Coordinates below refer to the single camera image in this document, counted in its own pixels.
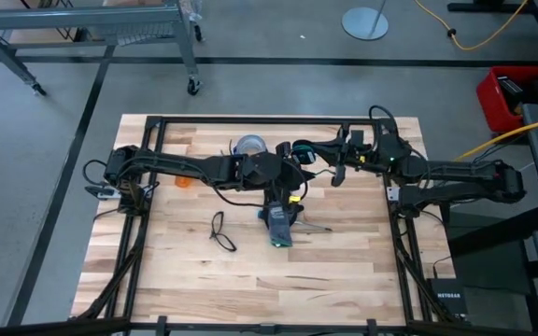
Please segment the grey and black work glove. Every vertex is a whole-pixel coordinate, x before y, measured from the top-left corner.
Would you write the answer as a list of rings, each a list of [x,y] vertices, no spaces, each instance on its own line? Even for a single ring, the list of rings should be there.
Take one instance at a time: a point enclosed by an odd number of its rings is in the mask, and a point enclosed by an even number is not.
[[[269,204],[267,223],[270,243],[275,247],[292,247],[290,220],[280,202]]]

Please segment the grey metal cart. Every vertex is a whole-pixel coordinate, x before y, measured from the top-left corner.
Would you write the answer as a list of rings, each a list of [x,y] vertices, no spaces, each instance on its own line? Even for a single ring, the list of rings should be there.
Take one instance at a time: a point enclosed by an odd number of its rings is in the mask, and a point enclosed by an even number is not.
[[[182,0],[0,0],[0,63],[45,96],[20,49],[174,43],[194,96],[202,86],[193,50],[203,40],[199,20],[197,6]]]

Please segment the silver table clamp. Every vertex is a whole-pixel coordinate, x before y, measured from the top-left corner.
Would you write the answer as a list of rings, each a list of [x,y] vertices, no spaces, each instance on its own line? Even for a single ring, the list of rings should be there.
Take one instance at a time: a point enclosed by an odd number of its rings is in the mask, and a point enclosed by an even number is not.
[[[120,192],[110,186],[87,186],[85,190],[99,201],[118,200]]]

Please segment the red plastic bin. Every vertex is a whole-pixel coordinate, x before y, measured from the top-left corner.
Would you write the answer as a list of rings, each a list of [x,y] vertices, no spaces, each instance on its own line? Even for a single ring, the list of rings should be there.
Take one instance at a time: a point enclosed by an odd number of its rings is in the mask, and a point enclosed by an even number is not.
[[[507,91],[500,83],[501,77],[511,80],[521,92],[512,94]],[[492,132],[508,133],[524,125],[516,108],[520,104],[538,102],[533,87],[535,80],[538,80],[538,66],[494,66],[488,70],[476,87],[476,95]]]

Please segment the black duct tape roll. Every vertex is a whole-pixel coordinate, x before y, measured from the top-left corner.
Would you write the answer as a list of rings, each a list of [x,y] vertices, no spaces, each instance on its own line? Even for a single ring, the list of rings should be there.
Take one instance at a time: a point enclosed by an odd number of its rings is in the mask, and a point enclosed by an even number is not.
[[[233,147],[233,154],[255,155],[267,151],[264,140],[256,134],[241,137]]]

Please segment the black Netgear network switch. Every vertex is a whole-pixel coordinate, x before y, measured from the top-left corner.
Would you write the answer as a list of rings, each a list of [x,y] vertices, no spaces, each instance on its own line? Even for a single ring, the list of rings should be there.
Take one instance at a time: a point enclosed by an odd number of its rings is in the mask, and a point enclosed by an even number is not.
[[[467,306],[463,286],[454,278],[429,278],[428,284],[438,300],[453,315],[466,315]]]

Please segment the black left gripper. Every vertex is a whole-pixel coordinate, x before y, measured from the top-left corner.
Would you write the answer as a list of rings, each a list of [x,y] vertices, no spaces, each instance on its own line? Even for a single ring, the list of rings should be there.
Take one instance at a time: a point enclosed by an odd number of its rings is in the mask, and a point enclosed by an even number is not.
[[[243,165],[243,191],[305,190],[316,174],[292,160],[290,154],[290,142],[282,142],[276,146],[275,153],[266,151],[247,156]]]

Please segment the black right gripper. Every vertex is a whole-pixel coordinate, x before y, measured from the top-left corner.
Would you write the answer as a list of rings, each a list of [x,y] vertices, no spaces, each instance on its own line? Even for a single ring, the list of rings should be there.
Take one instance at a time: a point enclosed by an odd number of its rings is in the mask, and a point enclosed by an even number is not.
[[[310,143],[319,157],[328,164],[334,164],[333,187],[339,187],[344,182],[347,166],[356,171],[375,174],[382,172],[382,165],[375,162],[372,146],[365,145],[362,141],[363,131],[350,130],[349,124],[344,123],[338,130],[336,139]]]

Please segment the black plastic cord spool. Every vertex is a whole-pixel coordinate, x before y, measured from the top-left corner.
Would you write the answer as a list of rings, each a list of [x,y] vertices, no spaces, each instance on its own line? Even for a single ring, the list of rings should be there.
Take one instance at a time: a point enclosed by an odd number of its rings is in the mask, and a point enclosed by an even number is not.
[[[291,156],[301,165],[313,164],[317,160],[316,151],[310,146],[310,143],[307,140],[297,140],[292,144]]]

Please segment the blue-handled screwdriver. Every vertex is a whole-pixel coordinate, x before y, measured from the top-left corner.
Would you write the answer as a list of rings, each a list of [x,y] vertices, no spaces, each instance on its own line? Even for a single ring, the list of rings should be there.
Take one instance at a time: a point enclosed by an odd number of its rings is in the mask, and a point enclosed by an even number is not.
[[[266,214],[263,212],[263,211],[259,211],[257,213],[257,217],[258,219],[262,219],[263,221],[266,220]],[[294,225],[299,225],[299,226],[303,226],[305,228],[314,228],[314,229],[318,229],[318,230],[321,230],[321,231],[333,231],[333,229],[329,228],[329,227],[325,227],[325,226],[320,226],[320,225],[315,225],[315,224],[310,224],[310,223],[306,223],[306,222],[303,222],[303,221],[299,221],[299,220],[295,220],[291,223],[291,226],[294,226]]]

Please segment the black-framed safety glasses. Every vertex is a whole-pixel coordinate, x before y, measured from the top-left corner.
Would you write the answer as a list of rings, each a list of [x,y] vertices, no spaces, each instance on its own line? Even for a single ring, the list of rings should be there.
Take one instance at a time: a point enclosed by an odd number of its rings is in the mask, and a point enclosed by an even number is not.
[[[211,220],[211,232],[209,235],[210,240],[214,240],[219,244],[221,248],[228,252],[236,252],[237,247],[233,241],[222,232],[224,223],[224,212],[218,211]]]

